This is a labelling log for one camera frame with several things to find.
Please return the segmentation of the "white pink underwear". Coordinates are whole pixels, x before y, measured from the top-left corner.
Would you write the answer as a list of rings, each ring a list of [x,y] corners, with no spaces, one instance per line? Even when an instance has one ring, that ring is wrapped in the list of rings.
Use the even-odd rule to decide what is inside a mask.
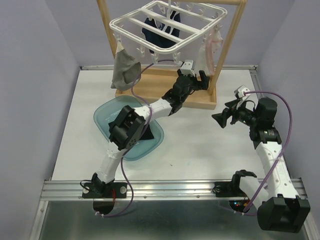
[[[222,46],[224,39],[219,30],[212,29],[203,40],[194,64],[194,72],[204,71],[207,76],[215,74],[214,54]]]

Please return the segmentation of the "black underwear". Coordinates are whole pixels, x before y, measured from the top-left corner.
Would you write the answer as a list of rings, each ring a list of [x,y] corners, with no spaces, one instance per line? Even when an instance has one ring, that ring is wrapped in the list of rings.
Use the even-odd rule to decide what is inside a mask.
[[[109,126],[109,139],[112,142],[123,144],[126,142],[136,142],[138,140],[152,140],[154,135],[151,128],[148,126],[143,133],[145,122],[144,121],[124,121],[116,122],[112,121],[108,124]]]

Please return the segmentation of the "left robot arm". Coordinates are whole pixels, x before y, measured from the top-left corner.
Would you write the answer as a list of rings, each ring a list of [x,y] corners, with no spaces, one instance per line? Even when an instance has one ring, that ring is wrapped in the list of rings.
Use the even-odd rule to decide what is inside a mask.
[[[195,91],[207,90],[209,87],[210,77],[203,70],[196,75],[192,71],[179,69],[177,74],[178,77],[172,88],[160,99],[136,108],[126,105],[109,124],[110,135],[106,159],[87,184],[80,184],[84,199],[116,198],[116,194],[121,189],[121,186],[115,182],[117,168],[126,153],[141,139],[149,123],[175,114]]]

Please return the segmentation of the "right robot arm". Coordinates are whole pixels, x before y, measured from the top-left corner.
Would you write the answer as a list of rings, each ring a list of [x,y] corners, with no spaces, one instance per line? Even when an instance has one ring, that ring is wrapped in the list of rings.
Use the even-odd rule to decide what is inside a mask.
[[[249,126],[249,137],[262,163],[265,178],[259,181],[252,171],[238,170],[231,181],[216,181],[212,191],[218,198],[248,197],[249,202],[232,203],[234,211],[246,214],[257,210],[258,225],[265,231],[298,233],[310,210],[309,201],[295,189],[282,156],[282,139],[274,127],[277,103],[262,97],[254,110],[239,99],[227,102],[221,113],[212,118],[225,128],[228,118]]]

